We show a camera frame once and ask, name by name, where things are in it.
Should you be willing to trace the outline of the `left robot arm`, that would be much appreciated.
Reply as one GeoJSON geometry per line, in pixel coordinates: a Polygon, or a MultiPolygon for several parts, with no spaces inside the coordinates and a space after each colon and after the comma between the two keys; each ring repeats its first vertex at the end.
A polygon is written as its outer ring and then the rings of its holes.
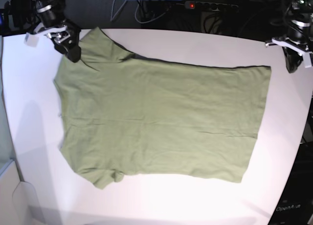
{"type": "Polygon", "coordinates": [[[272,37],[266,46],[282,47],[288,73],[300,65],[313,66],[313,0],[282,0],[282,21],[287,31],[272,37]]]}

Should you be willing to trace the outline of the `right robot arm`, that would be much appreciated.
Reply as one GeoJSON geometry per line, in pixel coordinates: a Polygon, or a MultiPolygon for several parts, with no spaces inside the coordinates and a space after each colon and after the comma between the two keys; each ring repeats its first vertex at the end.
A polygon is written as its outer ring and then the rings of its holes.
{"type": "Polygon", "coordinates": [[[26,33],[24,43],[36,47],[40,36],[46,36],[54,49],[76,63],[81,58],[79,36],[81,29],[64,15],[65,0],[32,0],[40,22],[26,33]]]}

